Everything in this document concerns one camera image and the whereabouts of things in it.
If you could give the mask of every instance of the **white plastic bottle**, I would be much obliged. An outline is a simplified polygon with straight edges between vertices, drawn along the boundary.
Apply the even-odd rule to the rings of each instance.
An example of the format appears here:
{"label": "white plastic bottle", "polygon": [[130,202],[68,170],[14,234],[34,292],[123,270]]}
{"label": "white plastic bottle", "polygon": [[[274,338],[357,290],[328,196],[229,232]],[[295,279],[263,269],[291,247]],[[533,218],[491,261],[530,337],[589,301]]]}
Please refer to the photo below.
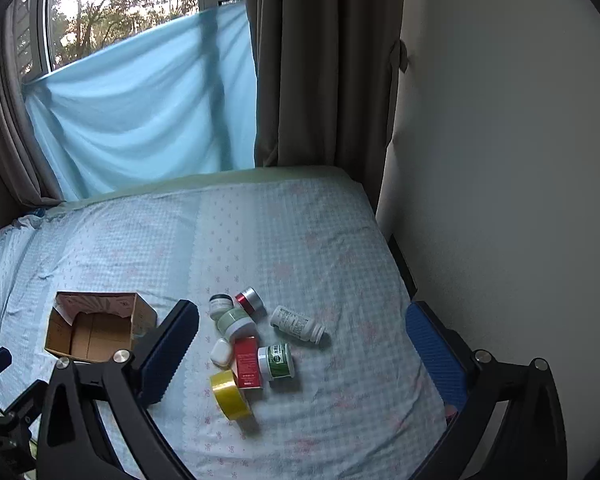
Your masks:
{"label": "white plastic bottle", "polygon": [[316,344],[320,344],[320,338],[325,329],[324,325],[318,323],[312,317],[303,316],[282,305],[279,305],[273,311],[271,326],[302,341],[311,341]]}

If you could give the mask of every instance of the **black lid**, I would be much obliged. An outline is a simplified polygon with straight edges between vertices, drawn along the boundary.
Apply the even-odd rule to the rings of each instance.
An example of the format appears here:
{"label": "black lid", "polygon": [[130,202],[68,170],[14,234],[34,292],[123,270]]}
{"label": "black lid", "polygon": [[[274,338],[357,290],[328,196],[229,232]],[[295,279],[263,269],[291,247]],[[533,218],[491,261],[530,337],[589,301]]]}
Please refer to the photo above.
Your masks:
{"label": "black lid", "polygon": [[228,294],[214,294],[211,298],[209,298],[209,301],[218,300],[219,298],[225,298],[226,300],[230,301],[234,300],[234,298],[232,298]]}

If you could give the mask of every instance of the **blue textured pad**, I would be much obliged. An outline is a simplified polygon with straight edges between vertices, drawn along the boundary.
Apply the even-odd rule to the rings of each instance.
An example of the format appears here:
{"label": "blue textured pad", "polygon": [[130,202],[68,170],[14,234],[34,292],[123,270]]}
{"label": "blue textured pad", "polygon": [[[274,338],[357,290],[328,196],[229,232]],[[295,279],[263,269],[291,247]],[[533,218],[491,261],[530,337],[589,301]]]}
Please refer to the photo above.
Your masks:
{"label": "blue textured pad", "polygon": [[440,397],[446,404],[455,406],[458,412],[462,411],[467,395],[466,379],[460,363],[416,303],[407,307],[404,317],[407,335]]}
{"label": "blue textured pad", "polygon": [[198,308],[187,301],[187,305],[158,341],[142,367],[138,400],[144,407],[162,399],[171,378],[198,332],[199,322]]}

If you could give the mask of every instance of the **curtain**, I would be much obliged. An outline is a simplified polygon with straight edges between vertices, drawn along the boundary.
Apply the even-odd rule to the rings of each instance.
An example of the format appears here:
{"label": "curtain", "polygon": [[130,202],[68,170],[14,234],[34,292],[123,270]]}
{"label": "curtain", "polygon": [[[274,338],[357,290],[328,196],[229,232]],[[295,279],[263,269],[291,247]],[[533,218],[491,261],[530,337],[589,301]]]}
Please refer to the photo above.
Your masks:
{"label": "curtain", "polygon": [[62,193],[34,137],[20,91],[13,7],[11,3],[0,23],[0,176],[21,205],[56,205],[62,201]]}
{"label": "curtain", "polygon": [[403,0],[246,0],[257,166],[326,164],[375,209],[391,139]]}
{"label": "curtain", "polygon": [[253,168],[256,75],[242,3],[146,30],[23,93],[68,201]]}

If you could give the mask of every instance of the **open cardboard box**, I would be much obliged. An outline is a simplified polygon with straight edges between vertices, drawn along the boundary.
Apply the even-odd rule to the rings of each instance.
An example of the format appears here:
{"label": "open cardboard box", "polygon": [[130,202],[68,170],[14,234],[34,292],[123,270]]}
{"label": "open cardboard box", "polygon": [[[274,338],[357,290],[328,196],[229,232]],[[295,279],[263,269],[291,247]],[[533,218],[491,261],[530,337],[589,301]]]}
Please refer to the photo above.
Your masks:
{"label": "open cardboard box", "polygon": [[58,292],[49,315],[45,350],[96,363],[133,350],[155,327],[157,314],[134,292]]}

